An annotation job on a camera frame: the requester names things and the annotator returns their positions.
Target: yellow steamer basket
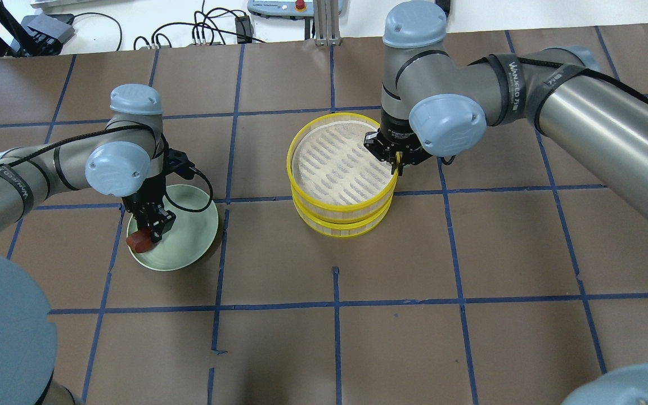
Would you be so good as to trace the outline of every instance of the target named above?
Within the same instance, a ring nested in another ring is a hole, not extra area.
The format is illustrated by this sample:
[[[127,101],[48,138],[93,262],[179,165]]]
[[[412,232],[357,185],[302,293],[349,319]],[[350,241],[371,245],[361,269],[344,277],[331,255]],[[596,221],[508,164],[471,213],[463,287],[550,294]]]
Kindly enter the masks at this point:
[[[386,215],[398,176],[363,147],[365,134],[378,127],[363,115],[337,112],[308,123],[291,141],[291,194],[296,212],[315,231],[358,236]]]

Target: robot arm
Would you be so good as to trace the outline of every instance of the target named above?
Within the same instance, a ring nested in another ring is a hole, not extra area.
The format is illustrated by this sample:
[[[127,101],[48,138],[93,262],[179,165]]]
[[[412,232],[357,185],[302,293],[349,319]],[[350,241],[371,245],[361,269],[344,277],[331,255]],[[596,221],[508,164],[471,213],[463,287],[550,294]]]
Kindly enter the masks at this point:
[[[121,85],[111,93],[111,108],[114,117],[103,131],[0,153],[0,231],[51,195],[88,187],[122,197],[151,244],[172,227],[175,215],[162,201],[165,176],[193,164],[165,143],[159,94],[146,85]]]
[[[364,146],[418,164],[473,147],[486,126],[526,118],[648,219],[648,100],[597,74],[582,47],[490,55],[458,69],[442,46],[447,18],[407,2],[386,18],[381,127]]]

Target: green plate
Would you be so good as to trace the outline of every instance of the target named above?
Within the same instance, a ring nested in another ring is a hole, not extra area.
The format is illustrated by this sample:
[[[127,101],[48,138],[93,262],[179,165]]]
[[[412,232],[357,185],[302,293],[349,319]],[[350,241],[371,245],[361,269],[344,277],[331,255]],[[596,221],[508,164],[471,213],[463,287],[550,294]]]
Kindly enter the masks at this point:
[[[201,208],[209,200],[203,190],[189,184],[173,184],[166,188],[169,197],[183,207]],[[164,208],[171,210],[177,220],[169,232],[164,233],[154,249],[144,253],[134,253],[134,259],[144,267],[159,272],[169,272],[194,263],[212,245],[219,228],[219,214],[213,202],[201,213],[188,213],[179,210],[164,199]],[[129,218],[127,235],[137,230],[134,216]]]

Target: power adapter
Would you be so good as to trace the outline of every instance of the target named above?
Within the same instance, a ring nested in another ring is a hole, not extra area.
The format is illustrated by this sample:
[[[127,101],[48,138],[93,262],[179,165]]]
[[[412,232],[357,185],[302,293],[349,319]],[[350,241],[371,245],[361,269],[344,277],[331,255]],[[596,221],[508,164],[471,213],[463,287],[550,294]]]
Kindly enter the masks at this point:
[[[251,43],[254,28],[251,25],[251,19],[248,15],[238,16],[235,18],[234,25],[236,25],[236,33],[240,36],[237,36],[237,43]]]

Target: red object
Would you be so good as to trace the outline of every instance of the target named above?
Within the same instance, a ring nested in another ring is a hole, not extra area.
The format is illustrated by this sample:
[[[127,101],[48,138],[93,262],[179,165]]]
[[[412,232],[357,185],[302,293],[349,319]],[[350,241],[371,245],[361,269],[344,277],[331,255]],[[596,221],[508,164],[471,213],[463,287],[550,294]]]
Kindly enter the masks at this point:
[[[154,242],[151,241],[151,228],[139,229],[129,235],[127,244],[136,253],[144,253],[154,248]]]

